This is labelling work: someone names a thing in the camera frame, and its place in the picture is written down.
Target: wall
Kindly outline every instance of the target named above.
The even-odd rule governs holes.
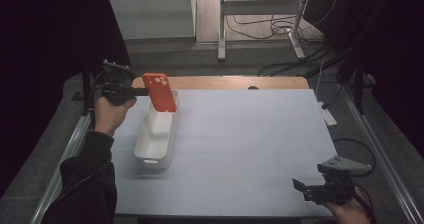
[[[194,37],[190,0],[110,0],[124,39]]]

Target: metal frame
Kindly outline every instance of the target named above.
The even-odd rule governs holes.
[[[30,221],[30,224],[39,224],[43,218],[44,213],[46,212],[49,205],[54,201],[54,199],[59,195],[61,190],[61,177],[60,177],[60,163],[66,160],[69,157],[75,156],[80,150],[81,144],[84,140],[85,134],[87,132],[88,126],[90,125],[90,115],[82,116],[78,124],[72,133],[71,139],[66,146],[65,151],[63,152],[62,157],[60,158],[59,164],[57,165],[50,182],[44,191],[43,196],[41,197],[40,202],[38,203],[37,209],[35,209],[34,215]]]
[[[417,208],[414,198],[396,171],[396,168],[390,162],[389,157],[380,144],[380,140],[368,123],[366,116],[362,115],[355,107],[355,103],[352,101],[353,95],[350,90],[345,88],[345,85],[342,86],[342,90],[345,97],[344,99],[346,100],[350,111],[358,123],[362,134],[369,144],[369,147],[375,154],[376,160],[383,172],[383,175],[385,176],[387,183],[392,188],[392,191],[395,194],[400,206],[402,207],[405,216],[408,218],[409,223],[423,224],[423,217]]]
[[[225,60],[225,26],[226,15],[296,15],[294,26],[289,33],[290,42],[298,59],[305,54],[299,44],[297,29],[302,19],[307,0],[230,0],[220,1],[218,60]]]

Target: orange object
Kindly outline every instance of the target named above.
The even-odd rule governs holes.
[[[149,89],[149,96],[153,107],[158,112],[176,112],[174,96],[168,78],[163,73],[143,74],[144,86]]]

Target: white tray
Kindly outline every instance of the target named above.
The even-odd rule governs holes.
[[[172,148],[179,114],[178,92],[173,90],[176,112],[158,112],[149,105],[134,155],[146,168],[165,169],[172,159]]]

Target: person's arm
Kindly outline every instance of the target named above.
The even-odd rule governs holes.
[[[355,187],[355,191],[363,199],[358,187]],[[324,206],[333,214],[337,224],[371,224],[365,209],[354,198],[345,205],[325,203]]]
[[[101,97],[95,106],[96,125],[76,157],[60,165],[62,191],[46,211],[42,223],[113,223],[116,186],[110,148],[113,134],[136,102],[113,106]]]

